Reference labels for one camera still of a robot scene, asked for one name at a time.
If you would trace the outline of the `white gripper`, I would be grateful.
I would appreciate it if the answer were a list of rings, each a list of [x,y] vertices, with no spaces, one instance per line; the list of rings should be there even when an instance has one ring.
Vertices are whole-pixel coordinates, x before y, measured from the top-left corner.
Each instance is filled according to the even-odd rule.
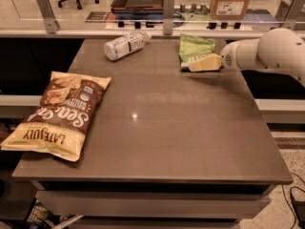
[[[211,53],[201,59],[195,60],[189,66],[191,72],[216,71],[222,66],[226,69],[238,69],[236,60],[237,50],[240,46],[239,41],[234,41],[226,45],[220,52],[220,56]]]

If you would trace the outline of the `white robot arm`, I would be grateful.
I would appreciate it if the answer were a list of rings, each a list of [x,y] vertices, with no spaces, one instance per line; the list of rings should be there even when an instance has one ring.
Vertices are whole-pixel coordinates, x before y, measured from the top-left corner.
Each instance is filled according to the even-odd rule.
[[[232,42],[220,54],[210,53],[187,64],[191,72],[215,71],[221,66],[286,74],[305,86],[305,42],[294,31],[278,28],[258,39]]]

